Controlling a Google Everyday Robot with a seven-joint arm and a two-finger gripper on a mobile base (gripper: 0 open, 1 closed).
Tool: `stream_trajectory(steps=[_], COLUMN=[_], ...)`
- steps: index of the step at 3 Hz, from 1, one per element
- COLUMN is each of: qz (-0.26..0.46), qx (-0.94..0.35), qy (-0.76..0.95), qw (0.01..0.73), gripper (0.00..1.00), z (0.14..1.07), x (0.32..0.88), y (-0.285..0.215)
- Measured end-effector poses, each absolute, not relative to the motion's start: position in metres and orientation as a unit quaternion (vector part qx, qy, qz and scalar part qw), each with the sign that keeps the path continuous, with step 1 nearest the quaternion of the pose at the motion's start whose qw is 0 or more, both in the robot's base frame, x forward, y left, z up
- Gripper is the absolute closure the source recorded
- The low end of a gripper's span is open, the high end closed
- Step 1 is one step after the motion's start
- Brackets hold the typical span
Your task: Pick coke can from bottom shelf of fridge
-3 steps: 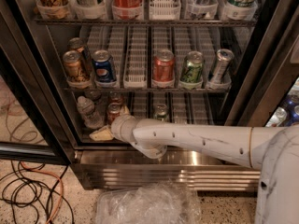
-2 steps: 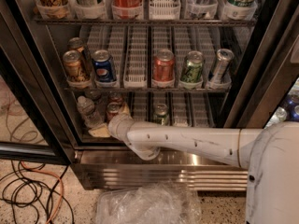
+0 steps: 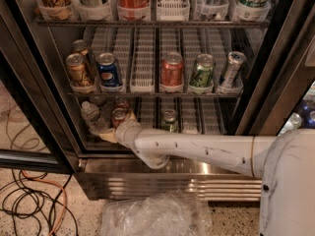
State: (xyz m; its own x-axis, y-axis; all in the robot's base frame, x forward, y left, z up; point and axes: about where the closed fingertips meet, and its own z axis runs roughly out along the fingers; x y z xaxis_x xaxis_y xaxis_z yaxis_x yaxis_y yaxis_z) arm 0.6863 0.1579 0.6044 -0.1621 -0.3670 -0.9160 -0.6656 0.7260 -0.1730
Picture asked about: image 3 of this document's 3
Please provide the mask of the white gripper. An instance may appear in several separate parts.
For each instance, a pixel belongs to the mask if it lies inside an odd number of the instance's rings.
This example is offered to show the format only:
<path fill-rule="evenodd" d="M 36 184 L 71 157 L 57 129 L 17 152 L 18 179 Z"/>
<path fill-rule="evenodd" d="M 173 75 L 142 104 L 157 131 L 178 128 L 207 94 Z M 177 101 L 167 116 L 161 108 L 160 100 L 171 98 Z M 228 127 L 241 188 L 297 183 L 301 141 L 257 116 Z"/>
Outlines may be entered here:
<path fill-rule="evenodd" d="M 110 128 L 100 132 L 99 137 L 107 142 L 121 144 L 126 148 L 135 148 L 135 140 L 143 130 L 140 123 L 136 120 L 136 115 L 132 110 L 128 110 L 126 113 L 127 121 L 121 123 L 115 132 L 114 128 Z"/>

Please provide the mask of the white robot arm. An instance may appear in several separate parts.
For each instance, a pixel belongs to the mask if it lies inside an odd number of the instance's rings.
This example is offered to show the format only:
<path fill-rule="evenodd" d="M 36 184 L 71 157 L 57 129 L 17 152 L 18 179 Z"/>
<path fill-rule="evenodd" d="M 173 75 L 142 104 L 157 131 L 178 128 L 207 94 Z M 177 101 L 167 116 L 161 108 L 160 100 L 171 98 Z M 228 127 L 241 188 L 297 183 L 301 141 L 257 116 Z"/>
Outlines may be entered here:
<path fill-rule="evenodd" d="M 129 118 L 99 136 L 133 151 L 152 169 L 172 155 L 262 180 L 259 233 L 315 235 L 315 130 L 252 137 L 170 133 Z"/>

